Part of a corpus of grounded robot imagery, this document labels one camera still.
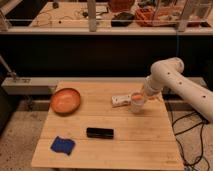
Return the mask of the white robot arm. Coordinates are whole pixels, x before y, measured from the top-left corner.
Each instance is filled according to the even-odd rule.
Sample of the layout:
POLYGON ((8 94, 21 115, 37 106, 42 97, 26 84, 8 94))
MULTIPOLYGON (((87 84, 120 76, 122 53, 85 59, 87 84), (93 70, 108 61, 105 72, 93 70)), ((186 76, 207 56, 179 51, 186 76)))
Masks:
POLYGON ((154 62, 141 90, 145 101, 168 87, 213 123, 213 92, 184 77, 183 70, 184 63, 178 57, 154 62))

